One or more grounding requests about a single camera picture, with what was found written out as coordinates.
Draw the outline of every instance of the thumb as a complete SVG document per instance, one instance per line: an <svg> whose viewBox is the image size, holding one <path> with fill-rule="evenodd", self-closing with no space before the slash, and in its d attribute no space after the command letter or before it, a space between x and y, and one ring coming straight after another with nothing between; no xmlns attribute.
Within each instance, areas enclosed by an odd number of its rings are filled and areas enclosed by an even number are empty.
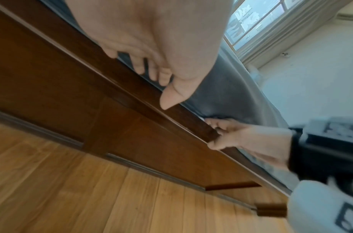
<svg viewBox="0 0 353 233"><path fill-rule="evenodd" d="M236 147L238 146L237 142L238 136L236 132L224 134L214 141L207 143L207 146L212 150L222 150L226 147Z"/></svg>
<svg viewBox="0 0 353 233"><path fill-rule="evenodd" d="M164 89L160 98L160 106L166 110L187 100L198 88L203 78L181 79L174 77L173 81Z"/></svg>

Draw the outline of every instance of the gray fabric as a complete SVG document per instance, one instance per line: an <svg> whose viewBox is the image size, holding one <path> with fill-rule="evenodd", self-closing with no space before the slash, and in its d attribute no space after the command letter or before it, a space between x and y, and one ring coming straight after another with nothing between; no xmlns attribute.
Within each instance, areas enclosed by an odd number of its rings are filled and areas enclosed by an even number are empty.
<svg viewBox="0 0 353 233"><path fill-rule="evenodd" d="M63 0L41 1L70 25L85 34ZM132 68L128 54L119 54L119 60ZM163 89L158 83L152 82L148 78L147 72L142 77L158 89ZM181 105L202 118L233 118L249 124L288 127L279 111L261 92L225 41L221 44L218 58L210 73L196 92ZM299 181L294 174L277 170L262 161L256 160L245 151L242 151L242 153L289 189L293 189L298 184Z"/></svg>

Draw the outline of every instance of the hardwood floor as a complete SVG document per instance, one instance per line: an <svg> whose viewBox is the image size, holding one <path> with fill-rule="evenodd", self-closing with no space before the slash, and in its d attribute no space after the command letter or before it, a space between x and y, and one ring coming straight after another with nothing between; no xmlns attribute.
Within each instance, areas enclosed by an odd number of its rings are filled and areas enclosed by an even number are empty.
<svg viewBox="0 0 353 233"><path fill-rule="evenodd" d="M0 124L0 232L286 233L231 202Z"/></svg>

